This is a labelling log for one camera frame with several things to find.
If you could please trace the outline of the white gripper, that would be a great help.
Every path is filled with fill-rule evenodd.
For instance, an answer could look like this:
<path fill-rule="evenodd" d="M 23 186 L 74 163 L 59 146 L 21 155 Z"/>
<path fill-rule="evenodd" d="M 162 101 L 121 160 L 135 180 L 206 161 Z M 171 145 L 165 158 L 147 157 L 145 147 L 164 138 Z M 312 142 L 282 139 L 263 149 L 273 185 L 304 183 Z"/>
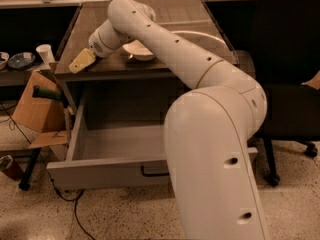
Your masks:
<path fill-rule="evenodd" d="M 69 65 L 69 70 L 77 74 L 93 64 L 96 56 L 105 58 L 131 41 L 131 37 L 114 29 L 111 22 L 106 20 L 90 35 L 88 40 L 90 49 L 83 49 Z"/>

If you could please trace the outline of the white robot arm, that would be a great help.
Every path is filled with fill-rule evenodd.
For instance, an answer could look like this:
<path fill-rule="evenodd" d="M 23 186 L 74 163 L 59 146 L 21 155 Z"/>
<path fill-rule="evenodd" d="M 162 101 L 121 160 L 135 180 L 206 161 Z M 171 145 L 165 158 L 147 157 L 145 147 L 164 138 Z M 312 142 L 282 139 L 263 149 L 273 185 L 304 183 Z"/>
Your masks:
<path fill-rule="evenodd" d="M 260 84 L 154 23 L 146 5 L 112 0 L 107 15 L 70 64 L 71 72 L 138 40 L 190 89 L 171 105 L 164 122 L 167 165 L 185 237 L 270 240 L 247 147 L 266 117 Z"/>

